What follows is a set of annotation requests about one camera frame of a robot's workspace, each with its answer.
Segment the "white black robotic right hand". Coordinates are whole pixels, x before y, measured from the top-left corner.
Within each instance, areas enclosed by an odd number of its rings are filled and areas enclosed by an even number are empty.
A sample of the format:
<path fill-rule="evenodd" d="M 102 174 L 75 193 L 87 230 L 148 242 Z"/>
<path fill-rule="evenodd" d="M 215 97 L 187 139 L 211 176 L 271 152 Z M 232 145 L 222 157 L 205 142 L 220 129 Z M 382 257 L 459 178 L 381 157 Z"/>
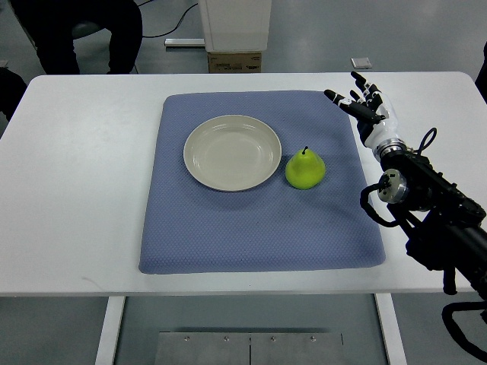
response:
<path fill-rule="evenodd" d="M 396 133 L 398 122 L 395 112 L 376 84 L 355 71 L 351 72 L 351 76 L 361 95 L 353 90 L 350 91 L 350 97 L 330 89 L 323 93 L 338 108 L 356 119 L 362 144 L 377 150 L 383 142 L 399 137 Z"/>

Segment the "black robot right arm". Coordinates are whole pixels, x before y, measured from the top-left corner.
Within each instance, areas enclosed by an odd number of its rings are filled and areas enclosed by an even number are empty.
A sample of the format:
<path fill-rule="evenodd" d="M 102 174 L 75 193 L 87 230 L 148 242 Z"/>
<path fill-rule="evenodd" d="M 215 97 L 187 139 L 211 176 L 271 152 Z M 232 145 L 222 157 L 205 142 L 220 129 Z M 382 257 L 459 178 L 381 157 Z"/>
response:
<path fill-rule="evenodd" d="M 403 230 L 408 237 L 407 255 L 430 271 L 442 272 L 447 295 L 457 292 L 457 273 L 468 280 L 482 300 L 448 304 L 441 317 L 452 339 L 485 361 L 486 352 L 467 339 L 454 313 L 478 311 L 486 317 L 486 232 L 481 228 L 486 212 L 435 171 L 423 155 L 436 133 L 431 129 L 416 150 L 398 138 L 379 144 L 374 156 L 383 174 L 362 190 L 360 206 L 379 225 Z"/>

